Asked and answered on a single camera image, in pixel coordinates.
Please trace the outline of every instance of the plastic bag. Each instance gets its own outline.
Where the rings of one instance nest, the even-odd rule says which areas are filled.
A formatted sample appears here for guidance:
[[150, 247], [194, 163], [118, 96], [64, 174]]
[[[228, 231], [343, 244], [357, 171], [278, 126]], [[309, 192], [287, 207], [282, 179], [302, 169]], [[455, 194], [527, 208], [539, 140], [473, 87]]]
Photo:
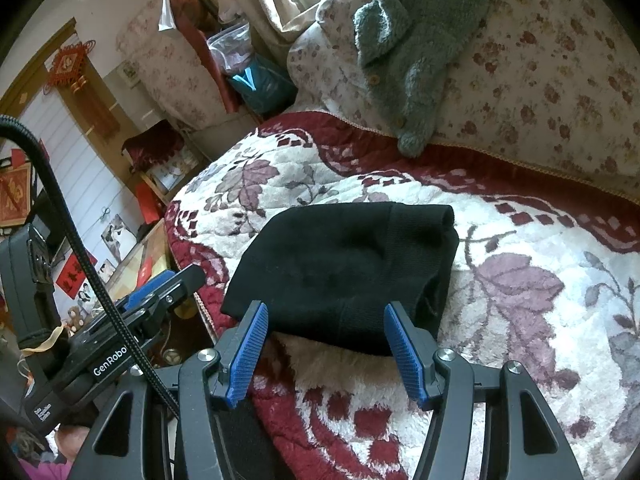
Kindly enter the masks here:
[[162, 0], [162, 12], [158, 22], [158, 31], [169, 35], [180, 35], [178, 27], [175, 25], [174, 14], [171, 10], [169, 0]]
[[238, 23], [207, 40], [216, 65], [226, 75], [241, 73], [254, 56], [248, 23]]
[[298, 93], [286, 70], [258, 54], [242, 73], [229, 77], [228, 81], [246, 105], [260, 115], [292, 103]]

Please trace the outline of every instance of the bed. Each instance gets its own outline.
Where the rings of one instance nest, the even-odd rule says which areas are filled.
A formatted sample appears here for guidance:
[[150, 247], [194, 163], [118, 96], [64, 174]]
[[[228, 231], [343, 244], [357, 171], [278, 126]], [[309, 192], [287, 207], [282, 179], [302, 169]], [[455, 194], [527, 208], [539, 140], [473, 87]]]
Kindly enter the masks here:
[[[336, 202], [450, 204], [461, 241], [439, 344], [485, 365], [521, 361], [584, 477], [615, 478], [640, 441], [633, 44], [600, 0], [545, 0], [546, 14], [543, 0], [494, 0], [480, 43], [450, 67], [436, 142], [408, 159], [358, 83], [345, 30], [357, 3], [345, 10], [336, 1], [322, 2], [290, 51], [297, 111], [250, 132], [168, 207], [178, 265], [207, 273], [198, 296], [212, 336], [234, 324], [220, 313], [225, 288], [277, 213]], [[344, 37], [333, 41], [340, 26]], [[250, 395], [299, 480], [410, 479], [430, 423], [392, 358], [280, 333], [265, 346]], [[479, 475], [483, 423], [477, 406], [467, 479]]]

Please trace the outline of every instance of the dark fabric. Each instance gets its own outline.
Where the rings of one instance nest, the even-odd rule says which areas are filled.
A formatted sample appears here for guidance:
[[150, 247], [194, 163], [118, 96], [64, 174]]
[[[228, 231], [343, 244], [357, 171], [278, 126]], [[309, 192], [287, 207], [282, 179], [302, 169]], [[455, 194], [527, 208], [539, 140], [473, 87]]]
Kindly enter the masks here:
[[288, 209], [245, 251], [222, 312], [241, 319], [251, 300], [262, 300], [270, 330], [390, 355], [383, 312], [398, 300], [436, 337], [459, 241], [453, 221], [445, 205]]
[[134, 171], [148, 171], [156, 164], [166, 163], [183, 147], [182, 136], [163, 119], [146, 132], [125, 140], [122, 151], [129, 153]]

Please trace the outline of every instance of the metal screw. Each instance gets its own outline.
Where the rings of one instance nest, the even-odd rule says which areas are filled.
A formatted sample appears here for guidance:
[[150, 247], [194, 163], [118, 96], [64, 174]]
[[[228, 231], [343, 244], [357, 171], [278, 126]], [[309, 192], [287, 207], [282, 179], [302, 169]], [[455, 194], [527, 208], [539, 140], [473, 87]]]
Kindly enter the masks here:
[[451, 348], [441, 348], [436, 352], [438, 359], [443, 361], [453, 361], [456, 358], [456, 353]]
[[198, 352], [198, 359], [200, 361], [204, 361], [208, 363], [209, 361], [213, 361], [214, 359], [219, 359], [220, 354], [213, 348], [205, 348], [204, 350], [200, 350]]
[[179, 365], [182, 362], [182, 356], [175, 348], [168, 348], [165, 350], [162, 353], [162, 359], [170, 365]]
[[508, 361], [507, 362], [507, 370], [512, 374], [521, 374], [522, 373], [522, 364], [517, 361]]

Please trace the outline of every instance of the red and white quilt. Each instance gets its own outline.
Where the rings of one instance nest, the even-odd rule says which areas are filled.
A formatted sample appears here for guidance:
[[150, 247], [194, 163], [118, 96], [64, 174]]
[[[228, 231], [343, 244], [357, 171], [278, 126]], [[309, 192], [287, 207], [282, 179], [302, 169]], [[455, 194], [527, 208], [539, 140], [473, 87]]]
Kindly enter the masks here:
[[[219, 334], [234, 323], [220, 314], [225, 288], [274, 215], [387, 200], [455, 210], [460, 246], [438, 342], [485, 365], [521, 361], [585, 478], [615, 478], [640, 440], [635, 203], [468, 148], [402, 158], [393, 138], [298, 112], [211, 164], [178, 194], [166, 225], [178, 264], [207, 273], [202, 314]], [[392, 358], [284, 334], [267, 342], [250, 395], [299, 480], [410, 479], [430, 423]], [[479, 475], [483, 419], [478, 406], [467, 479]]]

